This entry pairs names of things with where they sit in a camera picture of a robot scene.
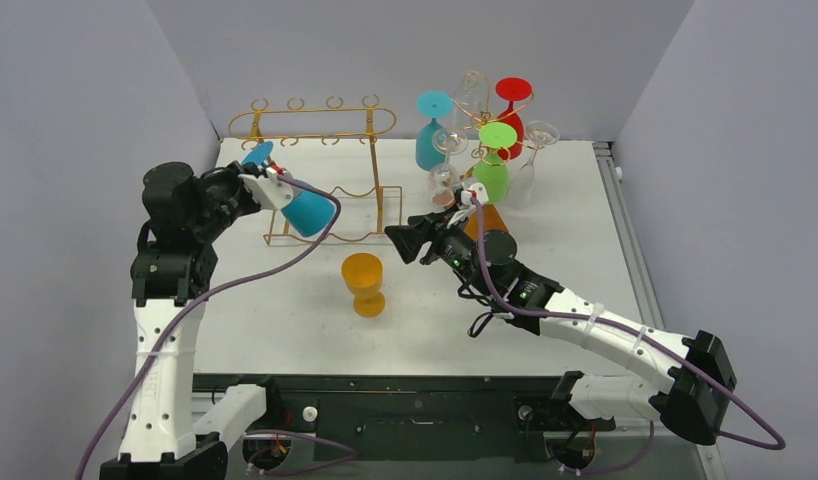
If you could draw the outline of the green plastic goblet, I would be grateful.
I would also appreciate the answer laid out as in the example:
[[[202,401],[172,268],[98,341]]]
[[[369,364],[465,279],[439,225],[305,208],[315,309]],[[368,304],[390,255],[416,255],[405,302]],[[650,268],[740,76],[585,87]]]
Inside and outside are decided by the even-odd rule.
[[[507,123],[494,121],[487,123],[478,130],[479,146],[476,151],[478,158],[473,167],[473,176],[484,185],[488,203],[502,201],[509,186],[509,171],[506,165],[505,154],[510,156],[510,149],[518,142],[517,131]]]

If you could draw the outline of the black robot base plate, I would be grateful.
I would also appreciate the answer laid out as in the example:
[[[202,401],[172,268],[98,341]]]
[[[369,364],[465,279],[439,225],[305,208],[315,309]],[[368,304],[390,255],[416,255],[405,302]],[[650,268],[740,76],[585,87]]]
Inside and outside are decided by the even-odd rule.
[[[266,384],[267,411],[247,432],[285,430],[346,445],[362,461],[511,458],[541,462],[547,442],[612,431],[563,399],[573,377],[203,375],[197,391]]]

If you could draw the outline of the clear wine glass amber tint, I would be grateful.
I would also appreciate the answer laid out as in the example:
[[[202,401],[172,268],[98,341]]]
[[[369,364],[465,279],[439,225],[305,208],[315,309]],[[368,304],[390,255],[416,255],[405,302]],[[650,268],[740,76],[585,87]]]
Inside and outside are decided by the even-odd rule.
[[[525,208],[535,183],[535,163],[538,152],[560,140],[559,130],[544,121],[531,121],[525,127],[525,147],[530,151],[527,161],[510,181],[507,202],[513,208]]]

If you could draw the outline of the gold tree rack wooden base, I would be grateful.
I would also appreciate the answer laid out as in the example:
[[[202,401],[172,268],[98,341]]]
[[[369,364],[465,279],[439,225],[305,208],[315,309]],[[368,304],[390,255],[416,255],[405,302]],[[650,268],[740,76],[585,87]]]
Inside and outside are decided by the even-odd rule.
[[[502,98],[500,98],[495,92],[495,86],[496,86],[497,82],[493,83],[493,82],[491,82],[489,80],[489,84],[490,84],[489,101],[488,101],[487,110],[484,112],[483,120],[479,124],[469,126],[469,128],[472,128],[472,129],[476,130],[477,133],[478,133],[479,128],[482,127],[483,125],[485,125],[487,123],[490,123],[490,122],[498,121],[497,120],[498,115],[500,113],[502,113],[508,106],[508,102],[503,100]],[[524,102],[518,102],[516,104],[516,106],[519,107],[519,114],[520,114],[520,111],[526,105],[528,105],[530,102],[532,102],[533,98],[534,98],[534,91],[533,91],[533,96],[532,96],[531,100],[524,101]],[[473,173],[472,173],[473,167],[475,166],[475,164],[478,161],[478,158],[476,156],[476,151],[478,149],[478,146],[471,152],[471,157],[475,160],[474,165],[471,166],[467,170],[467,172],[462,175],[462,178],[465,179],[465,180],[473,179],[473,180],[478,181],[473,176]],[[500,203],[500,202],[497,202],[497,203],[494,203],[494,204],[489,204],[488,203],[488,204],[486,204],[485,206],[482,207],[482,213],[484,214],[484,218],[485,218],[485,227],[488,230],[505,231],[507,229],[507,226],[506,226],[504,220],[502,219],[500,213],[498,212],[498,210],[496,208],[496,205],[498,203]]]

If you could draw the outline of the clear wine glass front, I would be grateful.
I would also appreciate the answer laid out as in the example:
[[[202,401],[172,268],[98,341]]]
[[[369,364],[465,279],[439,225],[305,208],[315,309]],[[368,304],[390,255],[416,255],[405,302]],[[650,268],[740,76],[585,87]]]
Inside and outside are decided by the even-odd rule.
[[[449,128],[437,130],[431,142],[441,157],[428,174],[431,201],[437,207],[449,207],[454,203],[453,188],[460,180],[460,171],[451,163],[451,158],[464,153],[469,142],[463,131]]]

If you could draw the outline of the teal plastic goblet front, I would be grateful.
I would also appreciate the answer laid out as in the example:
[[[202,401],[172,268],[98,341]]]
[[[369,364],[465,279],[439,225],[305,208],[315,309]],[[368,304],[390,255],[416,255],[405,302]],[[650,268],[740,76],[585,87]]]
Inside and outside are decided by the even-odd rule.
[[[445,154],[434,146],[433,139],[442,128],[439,120],[452,113],[454,102],[451,96],[443,91],[429,90],[418,97],[416,107],[429,122],[419,130],[416,136],[415,162],[422,170],[430,171],[445,160]]]

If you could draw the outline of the clear glass tumbler goblet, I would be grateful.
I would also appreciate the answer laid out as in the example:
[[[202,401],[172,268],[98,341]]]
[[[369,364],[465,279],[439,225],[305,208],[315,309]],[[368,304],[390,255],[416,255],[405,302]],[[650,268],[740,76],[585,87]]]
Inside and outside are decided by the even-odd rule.
[[[479,124],[487,110],[489,94],[489,79],[484,73],[466,72],[451,96],[454,102],[454,125],[467,128]]]

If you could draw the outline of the gold rectangular wire glass rack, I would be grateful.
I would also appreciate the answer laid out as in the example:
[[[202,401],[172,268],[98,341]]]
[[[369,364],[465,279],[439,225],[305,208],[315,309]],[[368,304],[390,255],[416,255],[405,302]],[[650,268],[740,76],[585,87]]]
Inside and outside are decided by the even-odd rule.
[[[384,180],[378,152],[396,124],[397,115],[377,95],[349,105],[331,96],[314,106],[293,97],[280,107],[261,98],[230,119],[227,136],[244,152],[272,142],[275,161],[341,201],[342,217],[328,243],[379,244],[386,226],[406,223],[404,188]]]

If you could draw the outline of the red plastic goblet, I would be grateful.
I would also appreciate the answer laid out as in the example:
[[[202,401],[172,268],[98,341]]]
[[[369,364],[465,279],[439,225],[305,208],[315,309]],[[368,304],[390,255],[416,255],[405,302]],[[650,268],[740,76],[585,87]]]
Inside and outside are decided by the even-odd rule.
[[[523,78],[506,77],[497,82],[495,92],[500,98],[508,102],[507,108],[498,115],[497,120],[512,127],[517,134],[513,145],[498,150],[498,156],[504,161],[509,161],[521,155],[525,134],[524,123],[519,114],[519,107],[516,104],[531,100],[533,87],[529,81]]]

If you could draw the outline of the blue plastic goblet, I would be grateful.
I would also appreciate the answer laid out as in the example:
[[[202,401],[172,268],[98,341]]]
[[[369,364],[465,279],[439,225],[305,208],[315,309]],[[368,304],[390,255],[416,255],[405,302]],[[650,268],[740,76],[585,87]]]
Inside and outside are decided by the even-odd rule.
[[[252,163],[259,171],[268,166],[281,167],[271,157],[273,149],[274,144],[271,141],[261,143],[244,156],[241,164]],[[294,177],[293,180],[288,180],[288,183],[299,189],[299,196],[282,211],[275,212],[280,212],[303,238],[322,233],[337,219],[339,207],[327,194],[319,193],[312,185],[297,179],[289,169],[287,170]]]

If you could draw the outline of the orange plastic goblet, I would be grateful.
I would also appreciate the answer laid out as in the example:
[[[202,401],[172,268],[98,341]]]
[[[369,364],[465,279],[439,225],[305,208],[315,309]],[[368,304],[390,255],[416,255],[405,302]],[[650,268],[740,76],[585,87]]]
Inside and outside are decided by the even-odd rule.
[[[341,275],[353,295],[353,308],[359,316],[373,318],[385,309],[383,273],[381,260],[371,253],[354,253],[343,261]]]

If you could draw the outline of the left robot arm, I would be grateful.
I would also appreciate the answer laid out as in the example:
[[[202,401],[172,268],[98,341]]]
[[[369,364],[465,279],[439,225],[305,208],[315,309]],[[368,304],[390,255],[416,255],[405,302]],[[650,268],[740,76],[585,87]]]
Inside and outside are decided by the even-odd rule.
[[[272,205],[270,180],[234,162],[202,175],[182,162],[149,170],[142,203],[148,219],[132,262],[136,373],[115,406],[130,408],[102,479],[222,479],[232,447],[253,424],[276,427],[283,402],[260,385],[228,388],[199,419],[192,396],[196,343],[217,264],[213,243],[242,216]]]

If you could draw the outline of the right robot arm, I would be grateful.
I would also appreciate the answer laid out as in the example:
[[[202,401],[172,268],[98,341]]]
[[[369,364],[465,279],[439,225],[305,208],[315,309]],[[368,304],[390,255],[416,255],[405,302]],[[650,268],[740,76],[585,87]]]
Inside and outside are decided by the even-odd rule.
[[[607,311],[518,261],[509,233],[487,230],[475,240],[449,225],[450,217],[413,216],[384,232],[404,263],[442,261],[505,323],[577,345],[627,370],[620,377],[567,375],[548,402],[557,424],[646,419],[694,444],[715,443],[737,383],[718,336],[662,331]]]

